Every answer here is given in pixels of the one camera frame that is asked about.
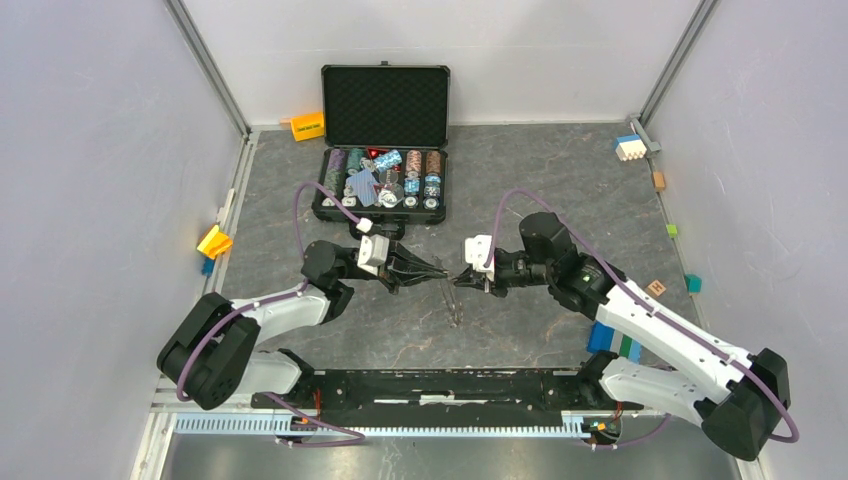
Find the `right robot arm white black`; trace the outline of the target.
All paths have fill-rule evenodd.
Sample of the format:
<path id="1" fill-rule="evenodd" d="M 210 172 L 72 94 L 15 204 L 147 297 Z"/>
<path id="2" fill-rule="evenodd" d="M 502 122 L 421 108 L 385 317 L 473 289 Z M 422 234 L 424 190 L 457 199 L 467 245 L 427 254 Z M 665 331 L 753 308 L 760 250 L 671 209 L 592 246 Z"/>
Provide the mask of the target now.
<path id="1" fill-rule="evenodd" d="M 791 404 L 786 360 L 725 342 L 668 309 L 637 283 L 579 251 L 568 228 L 548 212 L 519 225 L 523 247 L 507 252 L 491 235 L 465 240 L 467 269 L 458 286 L 503 298 L 514 289 L 544 286 L 559 305 L 631 338 L 668 368 L 642 366 L 623 353 L 601 351 L 581 368 L 580 400 L 591 408 L 610 401 L 663 411 L 699 427 L 717 447 L 756 460 Z"/>

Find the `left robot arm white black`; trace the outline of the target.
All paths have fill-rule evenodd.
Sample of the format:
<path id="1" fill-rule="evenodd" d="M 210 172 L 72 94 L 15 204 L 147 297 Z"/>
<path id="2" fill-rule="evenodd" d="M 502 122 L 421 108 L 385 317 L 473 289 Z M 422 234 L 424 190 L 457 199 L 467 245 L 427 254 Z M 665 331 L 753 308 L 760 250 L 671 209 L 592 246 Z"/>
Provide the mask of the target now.
<path id="1" fill-rule="evenodd" d="M 357 247 L 310 243 L 303 281 L 278 293 L 228 300 L 203 295 L 160 351 L 156 366 L 177 387 L 181 401 L 212 410 L 234 395 L 276 393 L 290 407 L 306 405 L 313 379 L 293 355 L 258 352 L 256 346 L 290 331 L 339 317 L 353 297 L 350 280 L 377 281 L 390 293 L 448 273 L 395 240 L 365 236 Z"/>

